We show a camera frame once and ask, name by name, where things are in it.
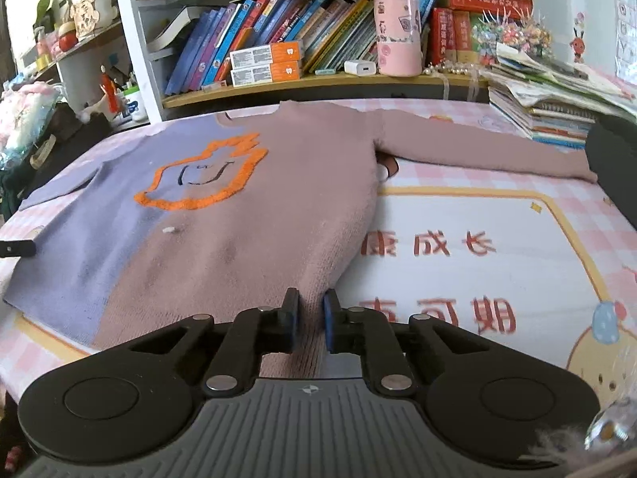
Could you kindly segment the red hanging tassel ornament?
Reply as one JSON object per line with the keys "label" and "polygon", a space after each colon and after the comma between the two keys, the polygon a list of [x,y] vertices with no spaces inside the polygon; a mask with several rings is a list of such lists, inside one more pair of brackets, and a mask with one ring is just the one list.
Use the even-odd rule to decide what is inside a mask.
{"label": "red hanging tassel ornament", "polygon": [[109,111],[112,114],[118,114],[120,112],[121,106],[118,99],[117,86],[107,73],[106,67],[104,65],[100,66],[100,81],[102,81],[102,88],[107,97]]}

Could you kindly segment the lower white orange medicine box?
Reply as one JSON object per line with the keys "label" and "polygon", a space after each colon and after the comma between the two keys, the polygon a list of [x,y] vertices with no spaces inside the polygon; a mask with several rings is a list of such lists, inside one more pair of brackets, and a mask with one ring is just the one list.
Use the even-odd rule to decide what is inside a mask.
{"label": "lower white orange medicine box", "polygon": [[231,70],[232,85],[242,86],[299,80],[302,70],[298,62],[280,62]]}

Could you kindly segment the pink bouquet in wrapping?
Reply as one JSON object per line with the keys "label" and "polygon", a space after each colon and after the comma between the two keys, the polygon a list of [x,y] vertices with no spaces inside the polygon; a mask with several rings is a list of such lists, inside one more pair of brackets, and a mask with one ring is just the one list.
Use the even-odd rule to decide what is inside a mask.
{"label": "pink bouquet in wrapping", "polygon": [[62,98],[58,85],[33,82],[1,99],[1,169],[9,170],[27,158],[49,125]]}

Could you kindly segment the stack of magazines and notebooks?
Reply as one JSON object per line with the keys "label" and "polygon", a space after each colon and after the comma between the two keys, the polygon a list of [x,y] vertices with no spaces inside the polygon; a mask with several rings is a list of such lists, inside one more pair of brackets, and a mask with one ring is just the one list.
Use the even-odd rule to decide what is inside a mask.
{"label": "stack of magazines and notebooks", "polygon": [[493,106],[537,143],[582,149],[603,118],[636,123],[636,92],[584,64],[533,57],[499,42],[481,76]]}

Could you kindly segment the white power adapter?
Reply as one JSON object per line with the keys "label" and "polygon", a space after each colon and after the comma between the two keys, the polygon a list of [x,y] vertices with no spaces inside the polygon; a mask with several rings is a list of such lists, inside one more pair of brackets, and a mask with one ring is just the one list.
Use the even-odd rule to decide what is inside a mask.
{"label": "white power adapter", "polygon": [[343,64],[343,70],[347,74],[352,76],[373,76],[377,73],[377,66],[375,62],[364,61],[364,59],[352,59],[352,61],[345,61]]}

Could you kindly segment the upper white orange medicine box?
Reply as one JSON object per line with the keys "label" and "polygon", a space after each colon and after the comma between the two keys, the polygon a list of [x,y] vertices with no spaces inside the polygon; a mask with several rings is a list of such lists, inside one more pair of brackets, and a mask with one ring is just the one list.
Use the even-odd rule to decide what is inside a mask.
{"label": "upper white orange medicine box", "polygon": [[272,63],[300,62],[302,57],[302,43],[288,41],[233,51],[230,53],[230,62],[233,69],[243,69]]}

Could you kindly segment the row of colourful books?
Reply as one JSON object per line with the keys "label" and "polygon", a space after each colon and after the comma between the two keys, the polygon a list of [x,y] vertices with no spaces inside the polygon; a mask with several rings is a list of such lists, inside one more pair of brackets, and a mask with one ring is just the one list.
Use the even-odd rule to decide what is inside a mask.
{"label": "row of colourful books", "polygon": [[[419,0],[421,21],[434,1]],[[373,0],[238,0],[208,8],[182,33],[167,96],[233,86],[230,53],[274,42],[302,43],[302,76],[339,73],[352,59],[380,73]]]}

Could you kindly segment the pink cartoon cylinder cup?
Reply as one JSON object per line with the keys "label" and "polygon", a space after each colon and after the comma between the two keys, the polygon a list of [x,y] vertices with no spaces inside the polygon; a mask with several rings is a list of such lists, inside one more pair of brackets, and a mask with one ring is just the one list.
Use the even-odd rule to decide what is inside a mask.
{"label": "pink cartoon cylinder cup", "polygon": [[373,0],[378,68],[384,76],[422,73],[419,0]]}

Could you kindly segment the wooden bookshelf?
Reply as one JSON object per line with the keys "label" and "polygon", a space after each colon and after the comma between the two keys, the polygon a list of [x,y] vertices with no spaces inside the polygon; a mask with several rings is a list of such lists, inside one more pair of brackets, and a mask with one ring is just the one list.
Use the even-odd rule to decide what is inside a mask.
{"label": "wooden bookshelf", "polygon": [[[425,17],[418,18],[418,3],[407,4],[405,20],[414,22],[414,59],[429,59],[430,25],[436,28],[437,6],[449,3],[447,0],[428,0]],[[533,0],[487,0],[488,3],[470,4],[465,14],[482,10],[508,13],[510,18],[526,18],[533,11]],[[124,35],[131,55],[139,91],[151,123],[170,120],[182,112],[197,114],[197,109],[205,108],[210,102],[212,108],[221,104],[231,104],[239,95],[256,93],[256,103],[270,96],[282,96],[291,91],[280,86],[291,83],[318,88],[317,96],[307,99],[338,96],[328,88],[332,80],[336,86],[357,84],[342,82],[355,80],[343,71],[344,63],[357,59],[371,59],[385,64],[387,55],[377,54],[377,29],[375,0],[118,0]],[[162,20],[174,18],[177,11],[186,6],[205,6],[208,11],[219,11],[217,18],[211,18],[213,31],[202,32],[199,52],[186,54],[185,47],[161,47],[159,53],[151,53],[146,32],[162,28]],[[240,61],[247,59],[242,49],[257,50],[266,45],[293,41],[302,45],[303,57],[297,62],[296,79],[284,76],[284,82],[268,79],[257,74],[256,79],[248,74],[238,75],[238,86],[233,85],[234,76],[243,68],[234,69],[231,57],[238,55]]]}

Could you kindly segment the white orange medicine box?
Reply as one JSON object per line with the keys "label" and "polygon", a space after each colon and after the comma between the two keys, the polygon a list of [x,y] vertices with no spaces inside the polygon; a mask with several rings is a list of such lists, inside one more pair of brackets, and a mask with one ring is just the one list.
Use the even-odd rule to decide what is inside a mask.
{"label": "white orange medicine box", "polygon": [[233,69],[243,69],[272,63],[300,62],[302,57],[302,43],[288,41],[233,51],[230,53],[230,62]]}
{"label": "white orange medicine box", "polygon": [[231,70],[232,85],[242,86],[299,80],[302,70],[298,62],[280,62]]}

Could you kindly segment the pink and purple knit sweater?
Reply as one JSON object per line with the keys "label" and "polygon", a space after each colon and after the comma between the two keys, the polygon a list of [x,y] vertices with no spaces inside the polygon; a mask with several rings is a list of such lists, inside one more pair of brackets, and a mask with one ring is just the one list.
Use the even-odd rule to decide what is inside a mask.
{"label": "pink and purple knit sweater", "polygon": [[595,182],[582,151],[389,109],[282,102],[271,114],[208,114],[114,150],[29,196],[72,194],[13,271],[4,298],[95,350],[206,313],[232,321],[302,298],[301,335],[269,376],[317,376],[320,299],[361,248],[381,153],[415,162]]}

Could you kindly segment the white jar with green lid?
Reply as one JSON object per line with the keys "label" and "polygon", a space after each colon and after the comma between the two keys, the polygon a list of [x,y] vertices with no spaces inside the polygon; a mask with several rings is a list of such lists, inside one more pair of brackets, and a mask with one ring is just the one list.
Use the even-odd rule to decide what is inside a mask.
{"label": "white jar with green lid", "polygon": [[134,122],[145,122],[148,118],[141,91],[137,85],[131,85],[123,92],[126,110]]}

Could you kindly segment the red books on shelf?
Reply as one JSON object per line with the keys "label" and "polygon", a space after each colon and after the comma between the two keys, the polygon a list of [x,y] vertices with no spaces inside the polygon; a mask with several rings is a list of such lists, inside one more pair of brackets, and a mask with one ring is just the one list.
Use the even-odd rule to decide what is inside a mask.
{"label": "red books on shelf", "polygon": [[436,4],[452,13],[458,61],[483,64],[492,58],[488,42],[496,40],[489,27],[498,18],[519,21],[533,8],[532,0],[437,0]]}

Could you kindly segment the pink checkered cartoon tablecloth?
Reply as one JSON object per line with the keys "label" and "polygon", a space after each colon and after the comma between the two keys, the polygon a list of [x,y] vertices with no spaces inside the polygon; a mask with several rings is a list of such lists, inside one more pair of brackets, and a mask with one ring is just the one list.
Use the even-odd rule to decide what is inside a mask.
{"label": "pink checkered cartoon tablecloth", "polygon": [[597,200],[621,257],[575,200],[532,181],[597,182],[415,162],[381,153],[376,210],[334,286],[343,306],[405,323],[425,313],[565,368],[607,405],[636,381],[636,232]]}

